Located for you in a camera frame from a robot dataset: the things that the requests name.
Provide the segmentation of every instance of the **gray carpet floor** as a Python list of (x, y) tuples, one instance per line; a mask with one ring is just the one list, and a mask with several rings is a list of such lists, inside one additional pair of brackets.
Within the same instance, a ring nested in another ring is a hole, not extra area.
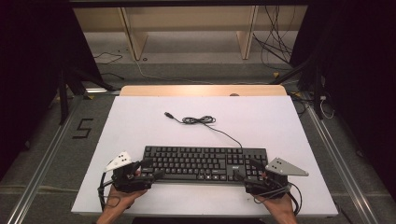
[[(285, 65), (275, 64), (275, 66), (287, 68)], [(124, 79), (120, 79), (112, 75), (104, 75), (104, 80), (107, 83), (118, 87), (131, 84), (200, 84), (193, 81), (204, 81), (214, 84), (268, 83), (274, 79), (272, 76), (274, 70), (266, 68), (259, 63), (141, 64), (143, 74), (152, 77), (142, 76), (135, 64), (99, 64), (99, 68), (101, 73), (113, 73), (124, 77)], [(288, 91), (296, 91), (296, 83), (293, 80), (288, 82), (289, 84), (286, 84), (285, 88)], [(86, 87), (95, 87), (91, 83), (85, 84)], [(114, 98), (115, 95), (95, 94), (92, 99), (85, 99), (78, 106), (64, 140), (23, 223), (90, 223), (96, 219), (96, 217), (83, 217), (72, 214), (70, 210), (91, 162), (92, 154), (106, 123), (107, 114)], [(295, 106), (296, 112), (302, 111), (301, 104), (295, 103)], [(82, 119), (92, 119), (84, 123), (92, 130), (87, 138), (75, 139), (73, 136), (84, 134), (78, 131), (78, 125)], [(21, 152), (11, 169), (0, 182), (0, 223), (6, 223), (24, 187), (35, 173), (36, 167), (43, 158), (52, 137), (59, 127), (59, 120), (60, 104), (55, 99), (51, 109), (48, 110), (39, 127), (37, 127), (35, 135), (31, 138), (30, 149)], [(301, 115), (301, 123), (334, 201), (340, 205), (353, 223), (363, 223), (308, 111)], [(373, 167), (366, 159), (356, 154), (359, 148), (356, 146), (343, 121), (335, 116), (333, 119), (325, 119), (325, 124), (334, 142), (339, 147), (342, 156), (348, 162), (352, 174), (357, 179), (359, 186), (377, 214), (380, 223), (394, 223), (396, 220), (396, 203), (389, 196), (386, 188), (375, 174)], [(331, 218), (299, 217), (298, 219), (299, 223), (308, 224), (347, 223), (346, 216), (343, 214)], [(266, 223), (274, 223), (270, 217), (265, 221)], [(122, 217), (117, 223), (131, 223), (131, 218)]]

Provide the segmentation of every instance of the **black keyboard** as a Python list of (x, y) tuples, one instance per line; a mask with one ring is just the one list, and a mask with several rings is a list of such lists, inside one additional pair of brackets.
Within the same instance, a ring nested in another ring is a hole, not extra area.
[(233, 176), (234, 170), (248, 179), (262, 180), (262, 171), (250, 165), (249, 158), (268, 164), (265, 148), (147, 146), (143, 159), (148, 158), (153, 163), (142, 168), (141, 175), (164, 170), (164, 178), (158, 181), (172, 183), (242, 185)]

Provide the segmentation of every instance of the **person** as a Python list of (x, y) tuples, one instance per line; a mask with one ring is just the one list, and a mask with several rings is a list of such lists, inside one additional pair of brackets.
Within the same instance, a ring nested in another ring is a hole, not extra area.
[[(132, 193), (117, 191), (111, 186), (108, 193), (105, 209), (96, 221), (96, 224), (113, 223), (134, 201), (144, 195), (147, 190), (139, 190)], [(285, 194), (280, 199), (265, 199), (262, 196), (253, 195), (257, 200), (265, 205), (274, 220), (279, 224), (295, 224), (296, 216), (293, 213), (291, 198)]]

